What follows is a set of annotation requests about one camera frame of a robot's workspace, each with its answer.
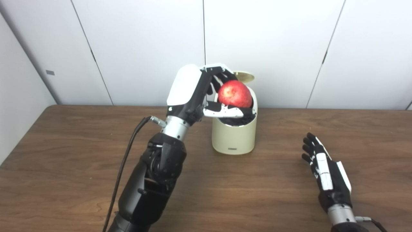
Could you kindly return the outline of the white and black right hand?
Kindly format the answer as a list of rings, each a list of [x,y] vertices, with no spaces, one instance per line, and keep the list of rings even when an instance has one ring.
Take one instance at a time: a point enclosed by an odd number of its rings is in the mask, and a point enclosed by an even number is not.
[[[305,160],[314,175],[318,189],[318,201],[322,209],[328,209],[336,204],[352,207],[351,183],[341,161],[331,158],[322,142],[314,134],[308,132],[303,138],[302,159]]]

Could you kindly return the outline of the white and black left hand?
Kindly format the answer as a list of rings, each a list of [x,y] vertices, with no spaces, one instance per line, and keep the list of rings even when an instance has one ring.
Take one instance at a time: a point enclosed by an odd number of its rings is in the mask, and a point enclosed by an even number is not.
[[[251,106],[237,107],[222,100],[207,100],[213,92],[222,96],[223,85],[237,80],[235,73],[222,63],[202,67],[185,65],[179,69],[171,86],[166,100],[166,115],[180,118],[189,125],[200,122],[203,117],[248,123],[257,116]]]

